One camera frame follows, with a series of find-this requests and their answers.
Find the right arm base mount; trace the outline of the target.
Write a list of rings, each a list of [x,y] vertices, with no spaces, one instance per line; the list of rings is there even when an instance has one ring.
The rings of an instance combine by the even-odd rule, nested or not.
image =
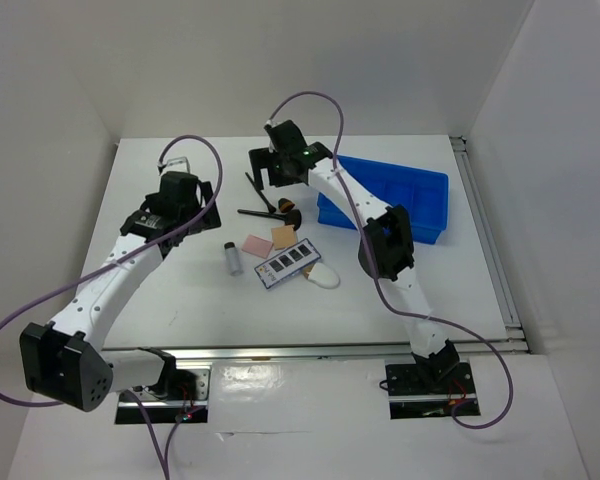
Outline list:
[[[414,364],[388,364],[378,384],[388,395],[392,420],[479,416],[480,407],[468,362],[461,362],[434,386],[426,386]]]

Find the black fan makeup brush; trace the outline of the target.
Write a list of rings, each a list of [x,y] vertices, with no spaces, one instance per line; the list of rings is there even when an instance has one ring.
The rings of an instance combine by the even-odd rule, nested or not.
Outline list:
[[[292,209],[286,213],[269,213],[269,212],[238,209],[237,213],[242,214],[242,215],[254,216],[254,217],[280,220],[284,223],[285,226],[292,226],[295,231],[297,231],[302,225],[302,214],[297,209]]]

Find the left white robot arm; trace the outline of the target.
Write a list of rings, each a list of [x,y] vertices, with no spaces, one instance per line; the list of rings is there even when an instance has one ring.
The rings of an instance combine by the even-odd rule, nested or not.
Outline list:
[[[162,175],[120,228],[103,273],[85,282],[74,299],[44,325],[31,323],[19,338],[27,388],[90,412],[110,393],[143,388],[164,399],[193,375],[155,347],[103,353],[105,340],[140,285],[191,235],[220,227],[208,181],[180,171]]]

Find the small orange black brush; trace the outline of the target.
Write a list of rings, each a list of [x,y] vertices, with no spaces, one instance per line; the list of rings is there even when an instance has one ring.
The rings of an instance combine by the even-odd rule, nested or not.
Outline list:
[[[287,213],[295,208],[295,203],[289,199],[281,198],[278,201],[278,209],[281,213]]]

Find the thin black makeup brush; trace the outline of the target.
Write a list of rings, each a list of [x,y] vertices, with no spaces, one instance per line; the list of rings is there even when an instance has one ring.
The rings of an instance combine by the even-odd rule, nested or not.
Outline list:
[[[252,176],[248,172],[245,173],[245,176],[248,179],[251,186],[253,187],[253,189],[255,190],[255,193],[263,201],[264,205],[267,208],[267,211],[269,213],[275,213],[277,211],[277,208],[268,200],[268,198],[264,195],[263,191],[256,185],[256,182],[252,178]]]

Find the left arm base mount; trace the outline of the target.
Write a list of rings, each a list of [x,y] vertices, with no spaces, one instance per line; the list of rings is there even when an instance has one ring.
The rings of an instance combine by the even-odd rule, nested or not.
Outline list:
[[[112,391],[117,396],[116,425],[144,423],[136,397],[153,424],[203,424],[208,420],[212,368],[210,363],[178,360],[176,375],[158,386],[159,372],[124,364],[113,368]]]

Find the clear bottle black cap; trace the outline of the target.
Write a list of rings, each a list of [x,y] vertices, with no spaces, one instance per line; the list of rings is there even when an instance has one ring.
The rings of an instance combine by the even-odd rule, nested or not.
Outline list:
[[[234,242],[224,244],[224,253],[228,272],[231,276],[240,275],[243,272],[239,251]]]

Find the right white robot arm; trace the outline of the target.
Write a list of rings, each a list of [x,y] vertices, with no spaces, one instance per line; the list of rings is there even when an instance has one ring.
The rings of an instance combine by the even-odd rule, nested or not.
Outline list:
[[[249,152],[257,187],[263,187],[263,170],[272,186],[305,184],[355,225],[360,234],[359,263],[377,282],[387,308],[404,321],[418,384],[428,392],[440,391],[449,383],[459,355],[444,326],[432,320],[432,308],[417,278],[407,209],[377,198],[324,144],[308,143],[293,121],[269,120],[264,130],[269,145]]]

